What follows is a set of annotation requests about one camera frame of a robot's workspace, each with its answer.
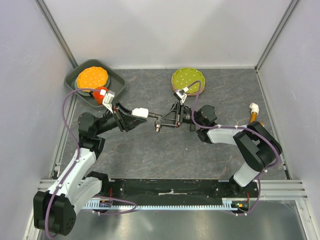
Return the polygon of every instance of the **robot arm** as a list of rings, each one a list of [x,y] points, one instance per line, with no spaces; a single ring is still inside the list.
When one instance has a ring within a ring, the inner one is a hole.
[[[136,108],[133,111],[116,103],[109,107],[109,113],[103,117],[95,117],[89,112],[81,114],[79,124],[80,155],[77,159],[75,151],[70,163],[56,182],[46,192],[38,191],[33,198],[34,226],[45,229],[46,210],[49,201],[58,188],[51,205],[48,229],[52,233],[68,235],[76,221],[76,216],[83,206],[95,195],[104,194],[108,186],[104,186],[107,174],[89,173],[80,185],[87,170],[95,163],[103,151],[105,139],[99,134],[119,128],[121,132],[128,132],[141,123],[147,121],[148,110]]]
[[[161,127],[178,128],[181,123],[190,124],[190,130],[192,131],[194,126],[191,119],[192,110],[184,105],[187,97],[185,92],[187,90],[188,89],[185,88],[183,90],[177,90],[174,93],[178,102],[172,106],[172,109],[167,114],[155,121],[154,126],[156,132],[159,132]],[[204,105],[195,112],[194,119],[199,125],[204,127],[218,126],[216,123],[217,116],[215,107],[210,105]],[[257,132],[274,146],[279,155],[282,153],[280,144],[260,124],[260,122],[253,121],[249,125],[243,127],[247,127]],[[208,144],[231,144],[236,145],[239,148],[245,162],[230,179],[230,182],[234,183],[235,193],[243,190],[243,188],[255,179],[260,172],[272,164],[276,159],[275,153],[264,141],[245,129],[221,127],[212,129],[200,128],[196,132],[202,142]]]

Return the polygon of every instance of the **green plate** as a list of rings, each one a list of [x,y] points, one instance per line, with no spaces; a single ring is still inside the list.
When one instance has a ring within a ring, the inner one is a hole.
[[[200,71],[191,67],[178,69],[172,75],[172,79],[171,79],[172,85],[176,89],[183,89],[197,80],[201,81],[201,88],[203,88],[206,83],[205,77]],[[198,91],[198,89],[199,89],[199,83],[196,83],[186,93],[194,94]]]

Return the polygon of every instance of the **square gray tray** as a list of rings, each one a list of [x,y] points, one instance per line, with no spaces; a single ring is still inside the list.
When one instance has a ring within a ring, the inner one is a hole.
[[[122,91],[125,89],[126,82],[125,80],[120,77],[118,74],[116,74],[111,68],[104,65],[102,62],[100,62],[97,59],[90,59],[88,61],[85,61],[84,63],[80,64],[78,67],[76,67],[72,72],[70,72],[64,79],[64,84],[70,88],[71,90],[75,90],[75,80],[77,79],[78,75],[85,69],[91,68],[91,67],[101,67],[104,70],[107,71],[109,75],[109,81],[110,84],[108,86],[108,89],[115,92],[115,96],[112,102],[116,102]],[[77,96],[84,101],[86,101],[90,106],[94,108],[105,108],[103,105],[99,105],[96,100],[91,96],[82,96],[79,93],[77,93]]]

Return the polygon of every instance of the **red wire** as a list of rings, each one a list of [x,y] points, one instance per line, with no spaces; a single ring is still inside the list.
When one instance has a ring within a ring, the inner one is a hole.
[[[246,196],[247,196],[247,200],[245,201],[246,203],[249,202],[249,199],[250,199],[250,194],[249,192],[246,192]]]

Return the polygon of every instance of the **stone-textured surface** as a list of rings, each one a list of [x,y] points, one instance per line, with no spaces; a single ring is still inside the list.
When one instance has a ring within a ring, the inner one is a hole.
[[[197,109],[205,104],[215,106],[217,123],[245,125],[250,119],[249,105],[259,105],[258,120],[271,125],[259,83],[253,69],[201,69],[206,83],[199,96]],[[148,108],[165,114],[176,101],[171,87],[174,69],[117,70],[127,82],[120,102],[128,109]],[[195,97],[185,104],[192,107]],[[78,135],[77,119],[81,113],[91,112],[100,117],[104,110],[89,107],[78,100],[71,130]],[[229,179],[244,159],[238,148],[226,144],[202,143],[189,125],[162,128],[167,133],[154,131],[154,119],[132,131],[113,129],[101,134],[106,139],[103,153],[89,169],[109,174],[112,178],[188,178]],[[69,136],[66,142],[61,170],[65,169],[75,152],[75,143]],[[282,165],[270,169],[262,179],[285,179]]]

